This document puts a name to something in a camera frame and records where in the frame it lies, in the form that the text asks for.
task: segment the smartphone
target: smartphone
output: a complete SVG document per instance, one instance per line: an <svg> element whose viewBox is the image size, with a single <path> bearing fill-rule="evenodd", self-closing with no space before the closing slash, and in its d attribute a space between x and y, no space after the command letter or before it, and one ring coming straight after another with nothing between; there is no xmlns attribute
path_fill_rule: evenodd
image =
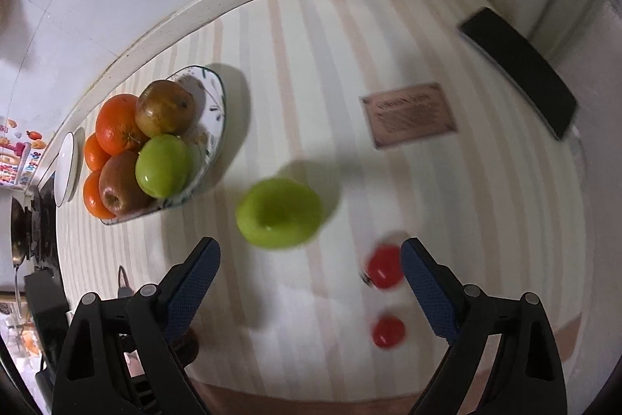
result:
<svg viewBox="0 0 622 415"><path fill-rule="evenodd" d="M529 41L490 8L482 8L459 29L504 71L553 136L562 139L577 111L577 100Z"/></svg>

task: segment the cherry tomato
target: cherry tomato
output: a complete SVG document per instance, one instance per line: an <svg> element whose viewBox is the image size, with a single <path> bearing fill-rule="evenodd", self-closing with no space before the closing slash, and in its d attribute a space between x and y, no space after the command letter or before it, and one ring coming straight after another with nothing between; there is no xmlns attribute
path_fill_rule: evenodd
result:
<svg viewBox="0 0 622 415"><path fill-rule="evenodd" d="M379 289L390 289L404 278L399 262L399 246L382 244L369 258L364 280Z"/></svg>
<svg viewBox="0 0 622 415"><path fill-rule="evenodd" d="M374 344L379 348L393 348L406 337L406 326L397 317L382 317L372 332Z"/></svg>

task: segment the orange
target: orange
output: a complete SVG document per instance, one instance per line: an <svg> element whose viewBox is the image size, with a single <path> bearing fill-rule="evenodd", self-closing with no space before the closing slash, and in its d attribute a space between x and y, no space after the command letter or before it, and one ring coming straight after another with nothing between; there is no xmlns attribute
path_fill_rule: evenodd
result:
<svg viewBox="0 0 622 415"><path fill-rule="evenodd" d="M138 97L133 94L117 94L101 107L95 120L97 141L110 155L142 147L148 137L138 128L134 117Z"/></svg>
<svg viewBox="0 0 622 415"><path fill-rule="evenodd" d="M92 172L88 177L86 177L84 187L82 188L84 205L86 206L88 213L94 217L101 219L114 218L114 213L108 211L101 201L100 174L101 169Z"/></svg>
<svg viewBox="0 0 622 415"><path fill-rule="evenodd" d="M97 136L91 134L84 143L84 161L88 168L91 171L98 171L104 167L109 158L110 154L107 154L97 142Z"/></svg>

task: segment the screw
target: screw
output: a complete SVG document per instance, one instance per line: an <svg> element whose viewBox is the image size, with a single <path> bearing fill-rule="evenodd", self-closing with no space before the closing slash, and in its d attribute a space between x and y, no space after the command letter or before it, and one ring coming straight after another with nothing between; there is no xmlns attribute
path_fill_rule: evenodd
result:
<svg viewBox="0 0 622 415"><path fill-rule="evenodd" d="M95 294L92 292L89 292L88 294L85 294L84 296L82 296L82 304L92 304L95 302Z"/></svg>
<svg viewBox="0 0 622 415"><path fill-rule="evenodd" d="M477 285L468 284L464 286L465 294L470 297L479 297L481 289Z"/></svg>
<svg viewBox="0 0 622 415"><path fill-rule="evenodd" d="M527 301L529 304L536 305L540 302L540 299L533 292L528 292L525 294L525 301Z"/></svg>
<svg viewBox="0 0 622 415"><path fill-rule="evenodd" d="M147 284L141 287L141 296L149 297L156 293L157 287L154 284Z"/></svg>

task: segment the stove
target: stove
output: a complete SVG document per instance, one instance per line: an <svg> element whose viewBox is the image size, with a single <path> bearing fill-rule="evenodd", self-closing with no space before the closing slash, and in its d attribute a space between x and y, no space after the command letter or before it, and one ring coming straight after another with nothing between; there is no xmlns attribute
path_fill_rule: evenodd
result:
<svg viewBox="0 0 622 415"><path fill-rule="evenodd" d="M58 263L56 243L56 203L54 202L54 178L51 178L41 189L35 187L30 210L27 213L27 229L29 231L29 250L27 259L32 259L35 271L51 271L54 281L63 287Z"/></svg>

